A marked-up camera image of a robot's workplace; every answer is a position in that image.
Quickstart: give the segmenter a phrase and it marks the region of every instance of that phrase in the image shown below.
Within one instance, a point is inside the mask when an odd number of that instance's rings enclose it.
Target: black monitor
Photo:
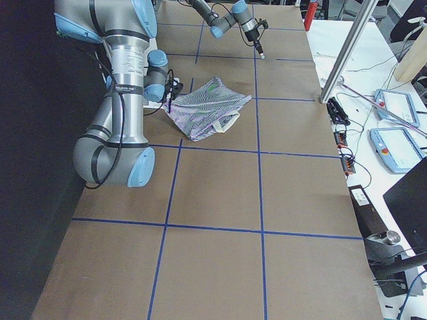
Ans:
[[[418,255],[427,251],[427,158],[384,194],[403,236]]]

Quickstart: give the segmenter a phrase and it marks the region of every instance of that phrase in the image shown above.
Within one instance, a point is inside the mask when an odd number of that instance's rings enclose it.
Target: red object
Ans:
[[[312,21],[313,21],[314,15],[316,14],[317,9],[318,9],[317,0],[310,0],[310,4],[308,5],[308,10],[306,13],[306,18],[304,20],[304,27],[306,28],[306,31],[310,30],[310,26],[312,25]]]

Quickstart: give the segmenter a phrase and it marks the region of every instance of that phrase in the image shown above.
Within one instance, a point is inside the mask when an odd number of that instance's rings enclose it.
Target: white table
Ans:
[[[336,57],[340,52],[351,25],[352,22],[350,21],[315,20],[312,23],[310,31],[307,32],[312,55],[316,63],[316,71],[318,72],[319,81],[322,87],[332,70]],[[350,71],[370,68],[378,63],[384,62],[388,58],[391,59],[370,70],[358,72]],[[396,63],[396,58],[394,58],[392,51],[375,23],[368,23],[346,65],[345,71],[342,73],[344,83],[361,94],[373,95],[375,90],[383,86],[384,88],[387,87],[387,78]],[[397,82],[395,78],[392,77],[388,88],[393,89],[401,84],[402,83]],[[419,111],[426,110],[424,104],[410,83],[402,85],[396,90],[410,93],[414,100],[416,109]],[[333,96],[336,96],[339,92],[353,95],[343,87],[336,87],[334,89]],[[389,188],[391,188],[391,186],[393,186],[393,184],[403,177],[403,175],[390,174],[381,162],[380,158],[377,156],[368,136],[368,130],[371,128],[397,127],[397,125],[390,121],[379,121],[374,109],[368,117],[371,106],[361,98],[356,99],[346,95],[338,95],[338,99],[351,120],[363,124],[368,119],[362,135],[355,131],[350,131],[351,129],[360,131],[361,127],[359,125],[352,122],[352,124],[348,126],[349,131],[347,134],[347,142],[350,149],[353,150],[353,152],[356,152],[358,138],[360,137],[356,160],[363,164],[372,175],[372,182],[365,191],[388,229],[395,230],[399,232],[399,234],[402,234],[391,216],[382,196],[387,190],[389,190]],[[419,115],[419,118],[421,121],[421,130],[427,130],[427,115]],[[340,129],[344,129],[344,126],[338,126],[338,130]],[[427,146],[427,140],[422,136],[414,132],[410,132],[410,134],[420,147]],[[356,164],[356,174],[348,177],[348,186],[360,184],[364,187],[368,182],[369,175],[363,168]],[[405,238],[402,238],[400,244],[404,249],[410,247]],[[407,251],[407,254],[413,255],[413,252]],[[405,296],[401,295],[393,298],[386,298],[382,294],[380,288],[377,288],[377,293],[384,318],[395,319],[398,314],[398,308],[402,305]],[[385,308],[385,305],[393,306],[393,308]],[[427,318],[427,290],[424,290],[424,296],[409,298],[402,320],[410,319],[410,316]]]

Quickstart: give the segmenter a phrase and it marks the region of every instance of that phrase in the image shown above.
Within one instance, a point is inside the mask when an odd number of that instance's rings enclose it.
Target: screen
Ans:
[[[427,158],[384,194],[395,222],[415,253],[427,248]]]
[[[419,154],[403,130],[384,130],[378,133],[399,168],[413,168],[420,162]]]
[[[383,95],[387,110],[393,112],[407,122],[415,122],[406,95],[387,91],[383,91]]]

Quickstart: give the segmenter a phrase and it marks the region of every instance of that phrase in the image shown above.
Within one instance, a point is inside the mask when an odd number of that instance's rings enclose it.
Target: fabric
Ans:
[[[226,132],[250,99],[250,95],[234,92],[214,77],[196,91],[172,101],[170,113],[167,106],[163,109],[187,137],[199,141],[216,132]]]

